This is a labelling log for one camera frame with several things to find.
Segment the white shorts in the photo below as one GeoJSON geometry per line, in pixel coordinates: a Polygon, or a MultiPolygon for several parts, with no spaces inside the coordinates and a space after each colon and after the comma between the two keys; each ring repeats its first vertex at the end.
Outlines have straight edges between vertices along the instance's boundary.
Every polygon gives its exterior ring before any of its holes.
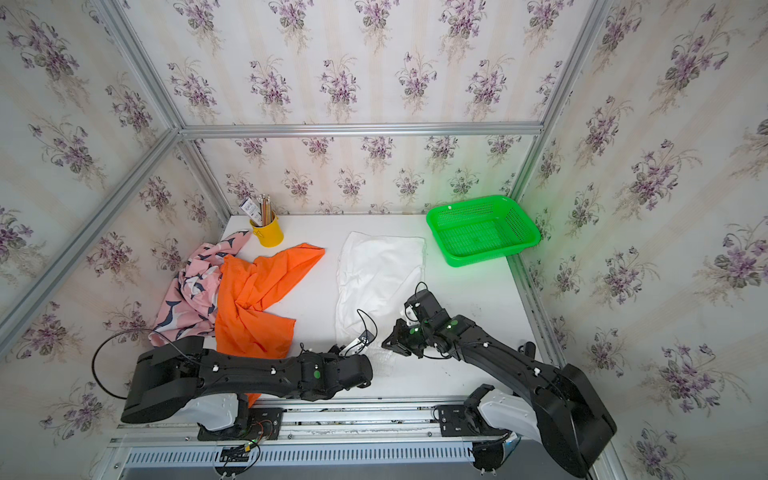
{"type": "Polygon", "coordinates": [[[424,277],[425,253],[420,237],[350,233],[337,268],[336,340],[345,344],[364,327],[386,337],[424,277]]]}

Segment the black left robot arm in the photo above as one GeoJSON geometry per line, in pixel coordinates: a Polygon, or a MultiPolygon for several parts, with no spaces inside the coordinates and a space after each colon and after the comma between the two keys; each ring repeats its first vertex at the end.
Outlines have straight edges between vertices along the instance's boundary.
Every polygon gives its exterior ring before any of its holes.
{"type": "Polygon", "coordinates": [[[159,422],[193,400],[219,394],[329,400],[372,380],[365,355],[304,351],[285,359],[238,357],[205,348],[201,337],[187,337],[138,357],[121,421],[159,422]]]}

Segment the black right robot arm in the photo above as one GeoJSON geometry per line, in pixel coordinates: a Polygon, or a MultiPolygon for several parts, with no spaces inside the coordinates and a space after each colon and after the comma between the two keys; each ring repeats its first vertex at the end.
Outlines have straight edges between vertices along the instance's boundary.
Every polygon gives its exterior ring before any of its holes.
{"type": "Polygon", "coordinates": [[[545,364],[503,344],[473,320],[450,315],[427,289],[415,292],[404,307],[415,320],[398,319],[384,349],[422,358],[433,347],[443,358],[485,371],[529,405],[551,458],[570,475],[589,477],[617,425],[582,370],[545,364]]]}

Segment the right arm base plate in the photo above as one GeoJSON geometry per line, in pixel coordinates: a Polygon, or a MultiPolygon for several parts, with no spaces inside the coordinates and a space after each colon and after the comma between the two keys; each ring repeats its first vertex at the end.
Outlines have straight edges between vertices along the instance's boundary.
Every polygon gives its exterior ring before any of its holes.
{"type": "Polygon", "coordinates": [[[503,437],[515,436],[507,429],[492,427],[480,415],[479,410],[464,404],[442,404],[432,409],[442,437],[503,437]]]}

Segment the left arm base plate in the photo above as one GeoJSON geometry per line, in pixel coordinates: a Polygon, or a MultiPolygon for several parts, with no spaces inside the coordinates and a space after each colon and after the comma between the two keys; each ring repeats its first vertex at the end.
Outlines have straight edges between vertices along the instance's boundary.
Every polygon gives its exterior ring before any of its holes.
{"type": "Polygon", "coordinates": [[[245,441],[276,440],[284,410],[281,408],[250,408],[239,414],[235,423],[220,431],[209,431],[203,426],[197,434],[198,441],[245,441]]]}

